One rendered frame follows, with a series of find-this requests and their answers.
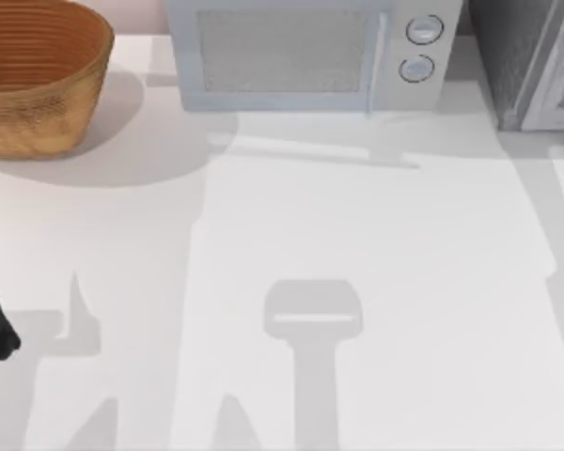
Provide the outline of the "microwave door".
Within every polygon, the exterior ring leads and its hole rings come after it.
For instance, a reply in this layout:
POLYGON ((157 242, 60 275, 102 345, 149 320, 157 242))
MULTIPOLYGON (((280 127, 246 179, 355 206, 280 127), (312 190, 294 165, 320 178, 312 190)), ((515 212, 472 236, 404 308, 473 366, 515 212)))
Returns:
POLYGON ((384 0, 166 0, 183 107, 372 109, 384 0))

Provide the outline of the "round microwave knob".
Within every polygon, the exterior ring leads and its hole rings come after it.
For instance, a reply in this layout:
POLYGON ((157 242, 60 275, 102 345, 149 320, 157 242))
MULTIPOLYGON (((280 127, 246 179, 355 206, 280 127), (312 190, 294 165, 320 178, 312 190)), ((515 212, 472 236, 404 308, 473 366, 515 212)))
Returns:
POLYGON ((406 26, 406 37, 414 45, 430 45, 444 34, 445 25, 436 15, 413 18, 406 26))
POLYGON ((427 55, 417 54, 399 65, 400 78, 409 84, 419 84, 430 79, 435 72, 435 63, 427 55))

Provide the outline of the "pale microwave oven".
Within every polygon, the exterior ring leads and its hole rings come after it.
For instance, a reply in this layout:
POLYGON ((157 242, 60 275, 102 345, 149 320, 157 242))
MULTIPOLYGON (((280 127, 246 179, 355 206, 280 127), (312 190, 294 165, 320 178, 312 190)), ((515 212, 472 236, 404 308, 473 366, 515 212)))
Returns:
POLYGON ((377 47, 373 107, 363 113, 433 108, 444 84, 448 60, 462 10, 462 0, 384 0, 387 4, 384 40, 377 47), (416 17, 438 16, 445 25, 441 38, 430 45, 414 45, 406 37, 407 24, 416 17), (403 60, 424 54, 435 63, 430 79, 409 84, 399 75, 403 60))

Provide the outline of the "brown woven basket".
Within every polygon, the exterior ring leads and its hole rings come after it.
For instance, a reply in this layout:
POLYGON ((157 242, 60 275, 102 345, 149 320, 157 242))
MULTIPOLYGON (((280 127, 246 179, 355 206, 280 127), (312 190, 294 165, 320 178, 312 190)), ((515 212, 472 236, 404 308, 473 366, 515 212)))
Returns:
POLYGON ((114 47, 112 25, 72 0, 0 0, 0 159, 79 145, 114 47))

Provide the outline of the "grey cabinet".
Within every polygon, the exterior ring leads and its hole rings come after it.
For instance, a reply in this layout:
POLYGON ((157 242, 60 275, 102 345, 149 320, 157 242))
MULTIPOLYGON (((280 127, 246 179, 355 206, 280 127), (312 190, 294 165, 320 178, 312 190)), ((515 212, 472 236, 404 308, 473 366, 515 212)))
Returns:
POLYGON ((469 0, 498 129, 564 132, 564 0, 469 0))

